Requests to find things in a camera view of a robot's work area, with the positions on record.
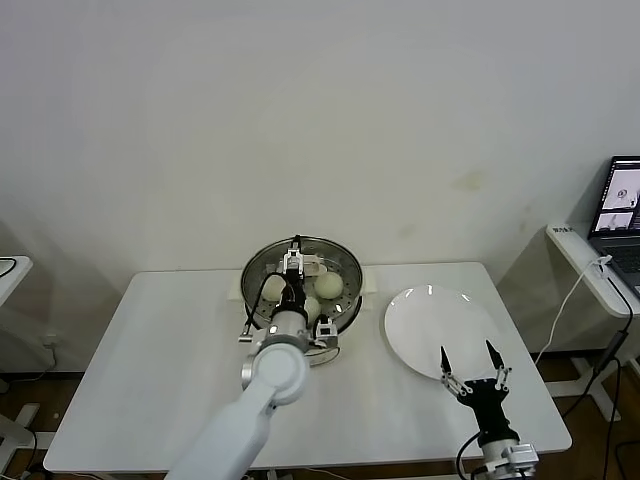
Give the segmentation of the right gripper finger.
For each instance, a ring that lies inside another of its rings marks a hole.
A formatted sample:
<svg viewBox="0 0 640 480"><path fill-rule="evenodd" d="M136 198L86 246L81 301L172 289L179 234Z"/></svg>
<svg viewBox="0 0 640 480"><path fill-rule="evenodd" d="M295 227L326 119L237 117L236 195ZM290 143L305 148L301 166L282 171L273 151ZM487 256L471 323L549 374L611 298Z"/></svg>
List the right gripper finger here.
<svg viewBox="0 0 640 480"><path fill-rule="evenodd" d="M508 392L509 387L507 383L508 383L509 375L512 372L512 368L506 366L502 358L502 355L489 340L486 340L485 344L489 353L490 360L492 362L492 365L496 373L495 388L503 392Z"/></svg>
<svg viewBox="0 0 640 480"><path fill-rule="evenodd" d="M441 383L455 398L459 399L471 394L471 388L453 374L445 348L440 347Z"/></svg>

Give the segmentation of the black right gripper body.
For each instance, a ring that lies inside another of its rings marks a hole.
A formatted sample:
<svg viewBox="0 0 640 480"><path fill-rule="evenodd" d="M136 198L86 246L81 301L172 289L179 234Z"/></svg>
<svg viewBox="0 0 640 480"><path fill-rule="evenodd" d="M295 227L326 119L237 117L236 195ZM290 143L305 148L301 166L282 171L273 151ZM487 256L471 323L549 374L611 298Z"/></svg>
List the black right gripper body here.
<svg viewBox="0 0 640 480"><path fill-rule="evenodd" d="M502 409L508 394L495 378L469 380L464 386L471 390L460 396L460 403L472 409L479 428L479 441L515 440L516 432L510 427Z"/></svg>

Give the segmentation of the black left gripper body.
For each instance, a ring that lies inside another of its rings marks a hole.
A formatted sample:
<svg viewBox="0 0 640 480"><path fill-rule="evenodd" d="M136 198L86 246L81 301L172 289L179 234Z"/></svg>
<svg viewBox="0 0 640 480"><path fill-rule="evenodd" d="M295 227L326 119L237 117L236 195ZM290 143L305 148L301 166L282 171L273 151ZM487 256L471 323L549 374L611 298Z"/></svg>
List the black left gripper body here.
<svg viewBox="0 0 640 480"><path fill-rule="evenodd" d="M281 293L278 310L303 313L306 301L304 277L298 272L285 272L280 277L285 281L285 287Z"/></svg>

